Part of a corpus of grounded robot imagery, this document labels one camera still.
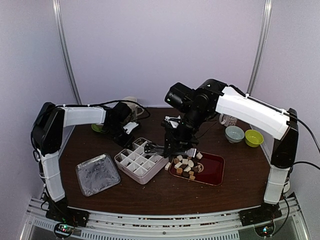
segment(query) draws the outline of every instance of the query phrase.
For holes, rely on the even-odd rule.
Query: bowl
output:
[[[238,126],[228,126],[225,129],[225,137],[230,143],[236,144],[245,138],[245,132]]]
[[[252,147],[256,148],[264,142],[264,136],[253,129],[249,129],[245,132],[245,143]]]

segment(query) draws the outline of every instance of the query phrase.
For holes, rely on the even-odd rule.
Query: silver metal tray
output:
[[[75,168],[80,189],[86,197],[120,183],[120,175],[109,154],[80,163]]]

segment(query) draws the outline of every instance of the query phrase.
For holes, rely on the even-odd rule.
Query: white wall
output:
[[[0,3],[0,239],[17,238],[42,182],[30,129],[42,104],[74,103],[50,0]]]
[[[61,12],[83,103],[133,95],[168,106],[176,82],[215,78],[246,91],[264,1],[64,0]]]
[[[320,1],[273,1],[270,30],[253,96],[294,108],[320,141]],[[273,140],[265,136],[272,151]],[[296,161],[320,165],[316,146],[302,125]],[[291,175],[313,240],[320,239],[320,172],[296,165]]]

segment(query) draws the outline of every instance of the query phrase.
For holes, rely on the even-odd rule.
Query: logo on red tray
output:
[[[200,163],[200,162],[198,162],[197,167],[199,168],[198,173],[201,173],[201,172],[205,169],[205,166],[204,166],[202,163]]]

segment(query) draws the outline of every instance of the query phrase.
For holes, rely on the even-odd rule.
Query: light blue bowl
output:
[[[228,126],[225,137],[232,144],[240,143],[245,138],[245,132],[238,126]]]

